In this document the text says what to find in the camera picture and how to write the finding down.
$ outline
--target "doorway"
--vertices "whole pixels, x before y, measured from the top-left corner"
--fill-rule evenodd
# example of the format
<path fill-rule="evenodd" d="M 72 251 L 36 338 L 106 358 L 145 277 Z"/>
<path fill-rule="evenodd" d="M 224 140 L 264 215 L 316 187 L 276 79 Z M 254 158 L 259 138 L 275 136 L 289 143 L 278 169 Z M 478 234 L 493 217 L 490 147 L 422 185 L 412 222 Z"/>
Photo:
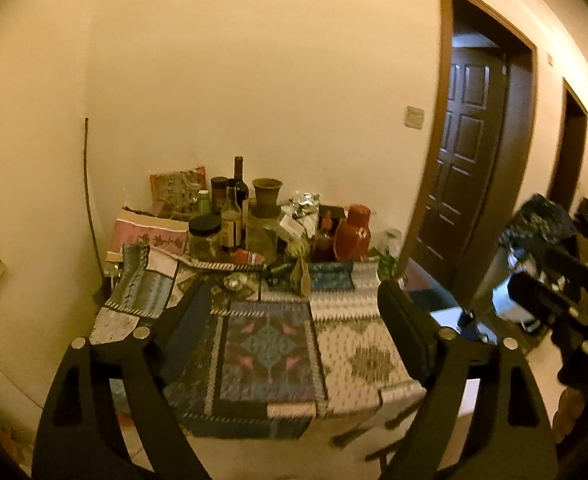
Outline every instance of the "doorway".
<path fill-rule="evenodd" d="M 480 0 L 442 0 L 439 91 L 423 182 L 401 253 L 467 307 L 525 172 L 536 47 Z"/>
<path fill-rule="evenodd" d="M 563 79 L 564 119 L 560 126 L 556 165 L 547 197 L 567 212 L 576 195 L 587 139 L 588 114 L 576 93 Z"/>

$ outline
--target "person's hand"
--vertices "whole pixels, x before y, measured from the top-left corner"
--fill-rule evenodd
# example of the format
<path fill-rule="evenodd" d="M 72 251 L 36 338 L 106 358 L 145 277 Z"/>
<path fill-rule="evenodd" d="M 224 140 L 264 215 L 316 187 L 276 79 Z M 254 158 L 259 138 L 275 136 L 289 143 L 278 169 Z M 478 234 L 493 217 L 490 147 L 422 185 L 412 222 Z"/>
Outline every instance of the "person's hand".
<path fill-rule="evenodd" d="M 558 411 L 552 422 L 552 433 L 556 444 L 560 444 L 571 433 L 585 407 L 582 392 L 567 388 L 558 400 Z"/>

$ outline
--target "wine bottle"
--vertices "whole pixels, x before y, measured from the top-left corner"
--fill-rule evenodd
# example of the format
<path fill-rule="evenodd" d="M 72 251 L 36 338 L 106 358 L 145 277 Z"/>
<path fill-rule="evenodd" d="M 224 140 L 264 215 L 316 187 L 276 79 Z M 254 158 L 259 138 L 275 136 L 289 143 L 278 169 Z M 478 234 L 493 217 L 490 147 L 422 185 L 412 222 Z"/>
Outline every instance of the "wine bottle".
<path fill-rule="evenodd" d="M 241 240 L 245 242 L 245 229 L 247 228 L 247 217 L 249 215 L 250 190 L 243 182 L 243 157 L 234 158 L 234 186 L 236 188 L 236 203 L 241 208 L 243 217 L 241 219 Z"/>
<path fill-rule="evenodd" d="M 236 186 L 233 178 L 227 182 L 227 198 L 220 212 L 220 218 L 221 247 L 224 251 L 233 253 L 241 246 L 241 221 L 243 219 L 243 212 L 236 203 Z"/>

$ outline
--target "red vase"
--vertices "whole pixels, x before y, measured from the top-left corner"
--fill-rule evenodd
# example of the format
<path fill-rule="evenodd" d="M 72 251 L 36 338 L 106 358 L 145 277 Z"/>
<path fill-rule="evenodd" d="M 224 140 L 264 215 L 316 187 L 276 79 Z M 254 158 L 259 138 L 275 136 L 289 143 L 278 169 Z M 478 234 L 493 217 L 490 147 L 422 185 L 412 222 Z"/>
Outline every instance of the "red vase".
<path fill-rule="evenodd" d="M 347 219 L 336 228 L 334 255 L 339 262 L 360 261 L 367 254 L 372 233 L 369 231 L 371 211 L 364 205 L 349 208 Z"/>

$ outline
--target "door panel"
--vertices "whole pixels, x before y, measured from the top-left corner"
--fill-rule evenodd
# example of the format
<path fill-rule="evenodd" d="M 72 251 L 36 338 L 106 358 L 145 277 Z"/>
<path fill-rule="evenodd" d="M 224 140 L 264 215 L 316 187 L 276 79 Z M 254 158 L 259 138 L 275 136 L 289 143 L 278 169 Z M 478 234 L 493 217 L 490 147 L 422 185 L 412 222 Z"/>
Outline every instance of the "door panel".
<path fill-rule="evenodd" d="M 495 158 L 507 76 L 498 49 L 455 48 L 439 169 L 413 259 L 448 287 L 472 235 Z"/>

